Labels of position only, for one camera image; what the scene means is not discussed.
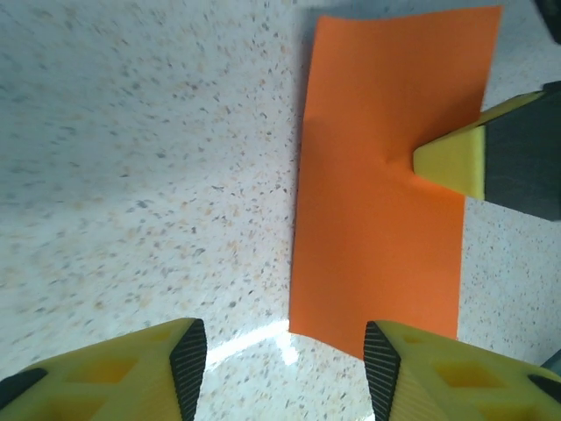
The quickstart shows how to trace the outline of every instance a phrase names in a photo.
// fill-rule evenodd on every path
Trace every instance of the white floor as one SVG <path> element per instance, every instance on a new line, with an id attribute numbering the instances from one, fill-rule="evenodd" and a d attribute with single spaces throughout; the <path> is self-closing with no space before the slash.
<path id="1" fill-rule="evenodd" d="M 312 6 L 451 4 L 350 3 L 0 6 L 0 378 L 199 317 L 198 420 L 372 414 L 360 361 L 286 333 L 302 41 Z M 561 79 L 532 3 L 504 3 L 486 106 Z M 459 337 L 543 362 L 561 347 L 560 273 L 561 224 L 468 201 Z"/>

